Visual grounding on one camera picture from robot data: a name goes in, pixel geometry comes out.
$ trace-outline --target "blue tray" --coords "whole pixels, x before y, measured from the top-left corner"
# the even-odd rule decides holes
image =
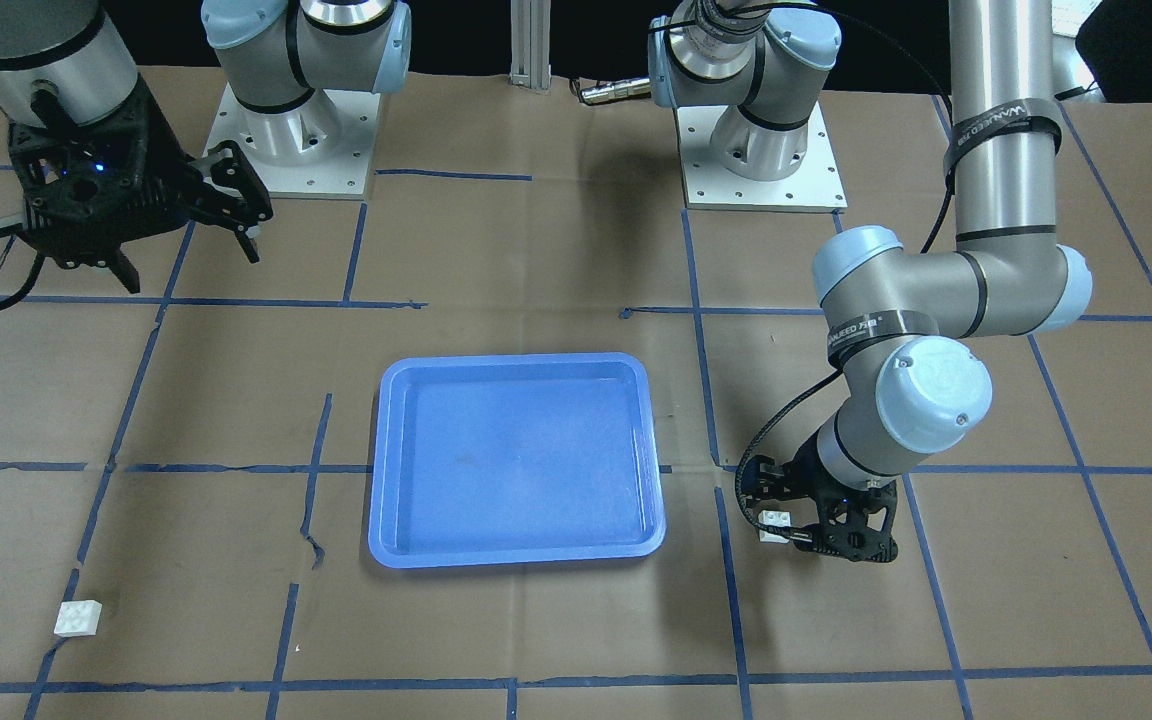
[[[402,359],[380,381],[367,544],[389,568],[636,558],[664,540],[643,364]]]

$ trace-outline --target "metal mounting plate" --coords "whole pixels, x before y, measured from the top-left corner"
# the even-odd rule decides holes
[[[365,196],[371,179],[371,156],[376,150],[380,96],[344,90],[328,90],[326,94],[338,106],[344,135],[319,160],[308,165],[270,165],[256,154],[247,154],[271,197],[361,200]],[[242,108],[227,85],[215,109],[206,147],[220,141],[236,141],[245,147],[244,135]]]
[[[723,114],[723,106],[677,108],[679,156],[688,209],[771,210],[778,213],[832,213],[846,209],[842,177],[833,159],[829,135],[820,105],[808,120],[808,151],[801,166],[782,181],[743,179],[725,168],[708,136]]]

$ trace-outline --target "light blue joint cap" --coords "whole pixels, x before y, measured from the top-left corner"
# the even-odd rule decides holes
[[[1083,316],[1092,302],[1092,270],[1087,267],[1087,258],[1083,258],[1083,255],[1073,247],[1056,247],[1064,252],[1064,265],[1068,268],[1064,273],[1064,295],[1060,296],[1060,302],[1056,303],[1056,309],[1052,310],[1052,314],[1047,314],[1047,319],[1033,328],[1036,333],[1069,327],[1074,320]]]
[[[878,372],[878,416],[910,452],[932,455],[957,445],[990,410],[990,371],[963,343],[918,338],[897,347]]]
[[[652,26],[666,26],[669,18],[664,15],[652,20]],[[677,108],[673,97],[673,73],[669,70],[669,51],[666,48],[667,31],[653,32],[647,40],[647,75],[652,78],[652,101],[660,108]]]
[[[204,0],[202,26],[212,50],[229,50],[265,32],[287,10],[287,0]]]
[[[407,66],[412,55],[412,13],[407,3],[394,3],[389,20],[389,37],[385,38],[385,53],[376,69],[372,92],[397,92],[407,85]]]
[[[817,286],[817,302],[824,302],[842,278],[878,255],[902,247],[896,233],[881,225],[861,225],[841,232],[820,247],[812,260],[812,279]]]
[[[818,70],[832,69],[842,46],[838,20],[814,10],[776,8],[768,14],[767,31],[788,54]]]

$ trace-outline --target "white block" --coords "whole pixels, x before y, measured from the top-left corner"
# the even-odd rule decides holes
[[[771,525],[773,528],[788,528],[794,525],[794,520],[790,520],[790,514],[788,514],[788,511],[780,510],[759,511],[758,521],[764,525]],[[789,543],[790,538],[782,538],[781,536],[767,532],[767,530],[759,530],[758,541]]]
[[[100,604],[96,600],[60,602],[55,635],[61,638],[96,635],[97,623],[100,623]]]

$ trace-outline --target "black strap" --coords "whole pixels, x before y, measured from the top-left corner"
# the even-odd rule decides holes
[[[995,105],[954,124],[950,137],[950,149],[945,151],[945,183],[954,187],[954,169],[968,152],[972,152],[984,142],[1000,135],[1011,132],[1046,132],[1056,143],[1060,151],[1060,105],[1055,100],[1044,100],[1041,97],[1024,97]]]
[[[842,367],[852,355],[887,338],[905,334],[927,336],[940,331],[940,324],[931,314],[916,310],[878,310],[855,316],[829,328],[826,353],[831,365]]]

